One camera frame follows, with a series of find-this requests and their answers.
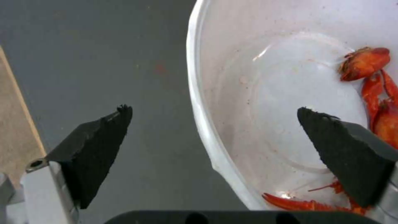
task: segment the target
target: screw hole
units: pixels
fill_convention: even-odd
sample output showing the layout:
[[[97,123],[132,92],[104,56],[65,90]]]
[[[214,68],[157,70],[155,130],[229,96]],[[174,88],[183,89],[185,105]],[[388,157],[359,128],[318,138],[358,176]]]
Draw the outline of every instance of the screw hole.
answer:
[[[209,221],[203,214],[195,212],[187,216],[185,224],[209,224]]]
[[[40,166],[42,163],[43,163],[43,161],[37,160],[37,161],[32,162],[32,163],[30,164],[30,167],[32,167],[32,168],[38,167],[38,166]]]
[[[300,224],[292,214],[284,212],[276,215],[276,224]]]

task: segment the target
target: gray table surface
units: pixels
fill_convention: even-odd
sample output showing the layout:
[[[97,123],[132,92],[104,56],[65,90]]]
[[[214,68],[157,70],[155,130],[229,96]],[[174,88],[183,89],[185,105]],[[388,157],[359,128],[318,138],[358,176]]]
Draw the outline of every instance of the gray table surface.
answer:
[[[85,223],[130,210],[246,209],[212,170],[193,120],[185,37],[194,2],[0,2],[0,44],[47,150],[78,124],[133,107]]]

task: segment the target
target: white plastic bowl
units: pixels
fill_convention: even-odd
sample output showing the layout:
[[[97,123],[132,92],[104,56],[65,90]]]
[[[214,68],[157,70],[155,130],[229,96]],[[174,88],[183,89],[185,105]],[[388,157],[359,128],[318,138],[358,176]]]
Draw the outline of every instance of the white plastic bowl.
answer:
[[[189,21],[189,89],[201,139],[252,210],[261,193],[347,205],[297,120],[307,106],[367,126],[361,81],[342,83],[342,56],[387,47],[398,78],[396,0],[198,0]]]

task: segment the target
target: crawfish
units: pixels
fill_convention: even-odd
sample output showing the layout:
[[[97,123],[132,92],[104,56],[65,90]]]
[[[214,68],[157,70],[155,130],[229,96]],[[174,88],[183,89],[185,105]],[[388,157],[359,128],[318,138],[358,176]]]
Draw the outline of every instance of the crawfish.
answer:
[[[364,47],[347,54],[339,68],[341,81],[353,81],[373,75],[390,62],[390,50]]]
[[[334,192],[336,194],[338,193],[347,193],[344,191],[343,186],[341,183],[337,180],[334,181],[332,184],[316,189],[312,189],[309,191],[317,191],[320,189],[324,189],[326,187],[332,187],[334,189]],[[361,208],[351,197],[348,196],[349,203],[351,208],[345,208],[345,207],[340,207],[340,206],[330,206],[327,204],[322,204],[319,203],[315,200],[310,200],[310,201],[296,201],[296,200],[291,200],[291,199],[285,199],[285,198],[279,198],[267,193],[263,193],[262,195],[263,199],[266,200],[267,202],[279,207],[283,208],[286,210],[296,210],[296,211],[342,211],[342,212],[353,212],[356,214],[361,214],[364,215],[367,209]]]
[[[398,87],[392,78],[383,70],[390,62],[390,51],[387,48],[364,47],[345,56],[339,68],[341,81],[353,81],[366,78],[362,87],[361,95],[366,103],[369,115],[369,128],[379,138],[398,149]],[[380,101],[378,96],[387,93],[389,99]],[[351,208],[330,206],[311,201],[296,201],[279,198],[267,193],[262,197],[269,203],[286,210],[316,210],[316,211],[346,211],[357,214],[365,214],[368,208],[361,208],[343,189],[341,183],[336,180],[332,184],[312,189],[317,191],[326,187],[332,187],[336,194],[345,193],[349,199]]]

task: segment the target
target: wooden board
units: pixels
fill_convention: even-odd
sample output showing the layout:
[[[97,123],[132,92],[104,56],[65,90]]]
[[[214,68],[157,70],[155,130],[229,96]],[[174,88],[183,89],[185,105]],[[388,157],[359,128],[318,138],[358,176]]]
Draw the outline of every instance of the wooden board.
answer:
[[[0,172],[19,186],[26,165],[45,151],[1,46],[0,102]]]

